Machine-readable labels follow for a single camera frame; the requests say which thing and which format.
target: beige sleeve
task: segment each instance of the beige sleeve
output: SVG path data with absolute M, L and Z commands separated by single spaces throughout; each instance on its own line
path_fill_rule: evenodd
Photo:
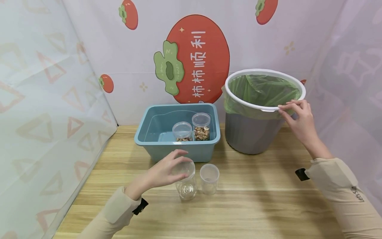
M 331 204 L 346 239 L 382 239 L 382 219 L 340 159 L 312 161 L 305 171 Z
M 125 195 L 125 188 L 120 187 L 107 201 L 101 212 L 81 232 L 78 239 L 110 239 L 123 227 L 130 224 L 133 211 L 141 204 Z

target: white backdrop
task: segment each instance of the white backdrop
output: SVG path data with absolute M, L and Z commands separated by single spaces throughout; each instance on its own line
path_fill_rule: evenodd
M 308 79 L 320 137 L 382 215 L 382 2 L 347 1 Z
M 60 0 L 0 22 L 0 238 L 49 238 L 116 122 Z
M 269 68 L 306 79 L 344 0 L 278 1 L 276 7 L 275 2 L 267 0 L 265 4 L 275 10 L 272 16 L 272 9 L 264 8 L 264 14 L 271 16 L 267 22 L 256 17 L 257 1 L 253 0 L 64 0 L 95 73 L 107 74 L 114 82 L 114 90 L 106 97 L 120 125 L 138 124 L 146 107 L 177 103 L 178 97 L 182 103 L 214 103 L 228 72 Z M 126 7 L 127 24 L 119 16 L 121 3 L 130 4 Z M 210 20 L 190 16 L 194 14 Z M 154 54 L 163 53 L 169 33 L 169 40 L 178 45 L 178 58 L 185 71 L 175 97 L 165 91 L 165 83 L 155 75 Z M 191 41 L 198 39 L 205 44 L 193 47 Z M 229 56 L 222 47 L 225 41 Z M 206 53 L 204 68 L 193 67 L 190 54 L 195 56 L 196 52 L 199 57 Z M 199 69 L 221 74 L 204 75 L 204 81 L 197 84 L 192 73 Z M 200 90 L 204 98 L 193 96 L 198 91 L 193 91 L 194 86 L 204 89 Z M 222 102 L 220 97 L 216 105 L 224 122 Z

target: trash can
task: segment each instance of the trash can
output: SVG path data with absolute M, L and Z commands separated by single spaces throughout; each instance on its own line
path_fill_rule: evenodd
M 262 153 L 272 143 L 284 123 L 277 106 L 292 99 L 302 100 L 306 94 L 296 78 L 267 69 L 233 73 L 225 81 L 223 92 L 225 138 L 233 149 L 246 154 Z

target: plastic container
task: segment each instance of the plastic container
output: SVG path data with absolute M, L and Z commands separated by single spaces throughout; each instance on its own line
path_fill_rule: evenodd
M 225 91 L 233 100 L 240 103 L 246 112 L 253 110 L 252 115 L 256 119 L 241 114 L 226 114 L 225 116 L 225 138 L 227 143 L 235 150 L 246 154 L 259 154 L 264 152 L 278 131 L 282 127 L 284 120 L 281 118 L 278 107 L 265 107 L 250 104 L 236 97 L 228 88 L 228 83 L 232 79 L 241 75 L 269 75 L 280 77 L 293 83 L 301 93 L 298 100 L 305 98 L 306 90 L 304 85 L 296 78 L 282 72 L 267 69 L 247 69 L 230 75 L 225 81 Z
M 217 182 L 219 180 L 219 169 L 213 164 L 205 164 L 200 169 L 202 179 L 202 192 L 207 195 L 216 193 Z
M 196 141 L 210 140 L 211 117 L 206 113 L 196 113 L 192 117 L 194 138 Z
M 177 142 L 192 141 L 192 126 L 185 122 L 176 123 L 172 127 L 172 133 L 174 134 Z
M 173 175 L 184 173 L 187 173 L 189 176 L 176 182 L 175 187 L 181 200 L 190 201 L 195 197 L 197 191 L 194 162 L 179 163 L 172 170 Z
M 211 118 L 210 140 L 177 142 L 172 132 L 173 126 L 179 121 L 191 124 L 193 115 L 200 112 L 208 114 Z M 217 110 L 213 104 L 208 103 L 150 106 L 146 109 L 134 137 L 135 143 L 143 146 L 155 162 L 175 149 L 188 151 L 187 157 L 194 162 L 209 162 L 214 146 L 219 140 Z

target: clear plastic cup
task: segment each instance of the clear plastic cup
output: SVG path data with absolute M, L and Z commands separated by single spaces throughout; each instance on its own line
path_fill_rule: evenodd
M 192 141 L 192 126 L 185 121 L 174 124 L 172 133 L 178 142 Z
M 207 195 L 216 193 L 217 181 L 219 180 L 219 169 L 213 164 L 205 164 L 200 169 L 202 179 L 202 192 Z
M 192 117 L 194 136 L 196 141 L 210 140 L 211 117 L 206 113 L 196 113 Z
M 176 165 L 173 170 L 173 175 L 187 173 L 189 176 L 175 183 L 179 197 L 183 201 L 192 200 L 197 191 L 195 179 L 195 164 L 194 162 L 183 162 Z

